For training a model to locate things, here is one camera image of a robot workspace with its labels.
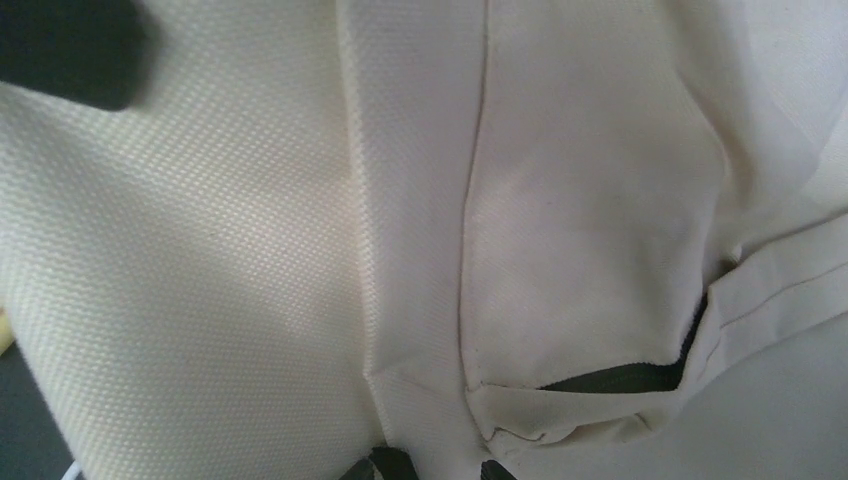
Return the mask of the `cream canvas backpack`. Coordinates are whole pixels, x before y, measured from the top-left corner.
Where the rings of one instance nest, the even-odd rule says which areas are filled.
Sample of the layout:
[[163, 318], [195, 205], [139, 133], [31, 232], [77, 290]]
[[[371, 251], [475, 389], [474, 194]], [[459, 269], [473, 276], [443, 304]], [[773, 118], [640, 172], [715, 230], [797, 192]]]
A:
[[90, 479], [847, 475], [843, 1], [138, 1], [1, 82], [1, 299]]

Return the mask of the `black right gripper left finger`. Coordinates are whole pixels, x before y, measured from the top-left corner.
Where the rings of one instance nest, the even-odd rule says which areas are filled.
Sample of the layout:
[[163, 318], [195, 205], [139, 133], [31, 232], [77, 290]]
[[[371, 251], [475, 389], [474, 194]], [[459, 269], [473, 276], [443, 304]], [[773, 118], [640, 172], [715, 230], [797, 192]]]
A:
[[418, 473], [408, 453], [388, 446], [375, 447], [340, 477], [340, 480], [418, 479]]

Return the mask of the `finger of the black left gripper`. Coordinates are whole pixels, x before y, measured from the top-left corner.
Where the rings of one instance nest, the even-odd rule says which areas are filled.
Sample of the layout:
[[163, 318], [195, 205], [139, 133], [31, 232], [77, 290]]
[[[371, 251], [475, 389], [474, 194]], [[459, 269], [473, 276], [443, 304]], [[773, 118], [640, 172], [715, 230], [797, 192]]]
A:
[[149, 17], [138, 1], [1, 2], [5, 85], [121, 111], [146, 83], [148, 49]]

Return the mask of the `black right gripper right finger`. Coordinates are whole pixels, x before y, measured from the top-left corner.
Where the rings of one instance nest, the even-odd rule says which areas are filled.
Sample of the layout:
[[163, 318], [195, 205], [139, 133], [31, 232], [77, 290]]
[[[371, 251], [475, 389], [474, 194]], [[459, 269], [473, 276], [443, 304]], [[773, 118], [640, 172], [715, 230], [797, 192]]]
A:
[[503, 465], [496, 460], [487, 460], [481, 464], [481, 480], [517, 480]]

